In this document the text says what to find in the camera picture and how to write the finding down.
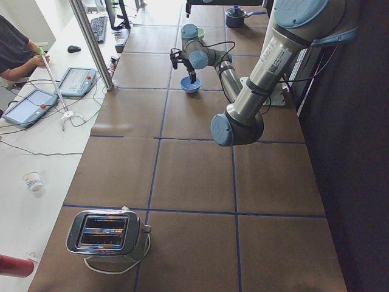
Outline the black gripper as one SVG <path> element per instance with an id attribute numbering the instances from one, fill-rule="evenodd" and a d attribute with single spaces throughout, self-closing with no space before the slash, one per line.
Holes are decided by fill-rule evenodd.
<path id="1" fill-rule="evenodd" d="M 191 14 L 191 2 L 187 2 L 185 6 L 185 12 L 186 16 L 190 16 Z M 192 64 L 190 63 L 189 59 L 187 59 L 185 56 L 181 57 L 182 63 L 186 67 L 186 70 L 188 71 L 188 75 L 190 78 L 190 83 L 194 84 L 196 82 L 196 73 L 195 69 L 193 68 Z"/>

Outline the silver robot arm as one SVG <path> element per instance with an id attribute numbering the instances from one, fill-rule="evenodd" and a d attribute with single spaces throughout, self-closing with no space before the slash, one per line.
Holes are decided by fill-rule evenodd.
<path id="1" fill-rule="evenodd" d="M 261 56 L 241 83 L 228 53 L 205 47 L 198 28 L 181 28 L 179 58 L 195 82 L 195 70 L 212 66 L 227 99 L 222 114 L 210 125 L 213 140 L 220 146 L 257 141 L 264 130 L 260 109 L 295 56 L 308 47 L 326 47 L 352 40 L 357 30 L 360 1 L 274 1 Z"/>

